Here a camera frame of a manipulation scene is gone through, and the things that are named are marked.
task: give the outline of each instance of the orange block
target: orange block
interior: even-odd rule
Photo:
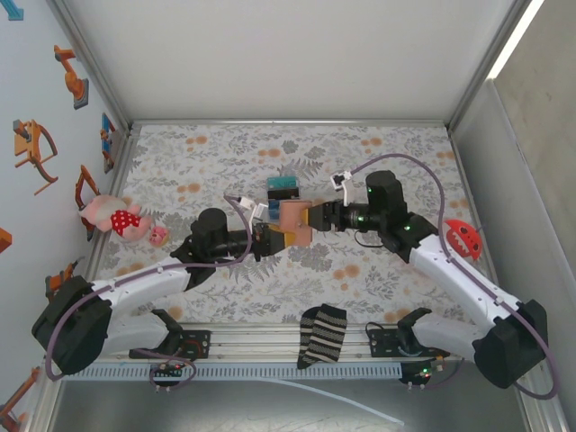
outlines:
[[[12,235],[0,228],[0,253],[12,245]]]

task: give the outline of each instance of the small white clip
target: small white clip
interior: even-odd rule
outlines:
[[[254,207],[256,207],[256,203],[245,196],[240,197],[240,203],[239,204],[240,204],[240,207],[242,207],[246,210],[252,210],[252,209],[254,209]]]
[[[330,182],[332,183],[332,187],[336,192],[344,191],[344,206],[347,207],[350,204],[351,200],[351,191],[347,188],[347,182],[352,178],[352,174],[350,171],[344,171],[340,174],[334,174],[330,176]]]
[[[258,204],[254,205],[252,213],[250,214],[250,219],[248,219],[248,225],[250,226],[250,232],[254,231],[254,227],[252,226],[254,219],[256,219],[257,221],[261,221],[262,220],[262,214],[264,213],[264,210],[267,210],[267,209],[268,209],[268,206],[266,204],[263,204],[263,203],[258,203]]]

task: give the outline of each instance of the pink stuffed animal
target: pink stuffed animal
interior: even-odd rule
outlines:
[[[80,212],[80,216],[100,231],[114,230],[128,241],[142,239],[152,225],[152,218],[140,217],[139,214],[139,205],[128,206],[120,198],[110,195],[97,195]]]

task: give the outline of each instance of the white wall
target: white wall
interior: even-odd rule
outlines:
[[[132,119],[448,120],[512,0],[67,0]]]
[[[0,228],[13,235],[13,244],[0,254],[0,403],[42,359],[31,329],[47,304],[45,276],[57,274],[79,256],[89,256],[92,245],[74,201],[80,164],[103,192],[113,175],[104,175],[99,139],[104,103],[91,87],[89,105],[74,110],[64,68],[54,59],[55,44],[68,48],[64,34],[46,2],[16,3],[24,9],[22,22],[9,22],[0,10]],[[71,64],[86,77],[77,61]],[[16,119],[42,124],[58,148],[58,155],[45,165],[58,181],[37,196],[33,193],[44,184],[40,175],[31,164],[14,167],[23,159],[14,156]],[[41,149],[47,147],[43,142]]]
[[[573,0],[546,0],[495,83],[576,273]]]
[[[548,313],[561,402],[574,429],[576,281],[491,81],[476,95],[453,138],[502,288],[523,302],[537,300]]]

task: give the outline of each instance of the wall decal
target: wall decal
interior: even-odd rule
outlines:
[[[74,96],[74,109],[78,110],[83,106],[87,106],[89,84],[88,78],[78,78],[76,72],[68,62],[70,59],[76,58],[74,51],[72,49],[60,49],[58,45],[54,45],[54,57],[62,64],[66,70],[64,81],[66,82],[68,91]]]
[[[24,10],[14,4],[14,0],[0,0],[0,4],[8,12],[8,21],[24,21]]]
[[[84,165],[81,165],[80,177],[76,182],[76,188],[74,191],[74,199],[76,200],[76,205],[78,206],[79,210],[83,210],[86,207],[84,202],[82,201],[82,188],[84,187],[84,182],[88,183],[90,189],[92,189],[92,192],[94,192],[96,195],[100,194],[100,191],[96,187],[96,183],[92,178],[92,176],[90,175],[90,173],[88,172],[88,169]],[[86,218],[82,218],[82,224],[86,228],[86,239],[90,241],[92,239],[92,236],[94,235],[96,227],[92,225],[90,222],[88,222]]]
[[[56,292],[60,289],[62,284],[68,279],[70,279],[72,276],[74,276],[74,269],[77,267],[78,263],[83,259],[84,257],[81,256],[75,262],[68,264],[64,270],[60,271],[55,276],[51,275],[46,276],[44,282],[46,284],[46,298],[48,299],[48,302],[52,302],[52,300],[54,300]]]
[[[26,123],[22,123],[20,120],[15,120],[13,122],[13,131],[16,134],[14,136],[14,155],[20,156],[22,153],[26,153],[26,158],[18,162],[15,167],[19,168],[22,165],[30,162],[38,170],[42,178],[47,182],[43,187],[34,193],[34,195],[37,195],[48,186],[56,183],[58,180],[57,177],[49,175],[43,166],[44,163],[54,158],[58,154],[56,144],[54,144],[54,140],[48,131],[44,128],[44,126],[38,124],[34,120],[27,121]],[[52,151],[52,154],[45,158],[42,158],[40,152],[41,135],[44,136],[50,146],[50,150]]]
[[[107,174],[114,168],[114,160],[118,154],[118,147],[113,145],[112,133],[116,132],[116,128],[108,118],[102,113],[102,128],[100,129],[100,140],[102,140],[102,154],[104,156],[104,172]]]
[[[12,245],[12,234],[0,228],[0,254]]]

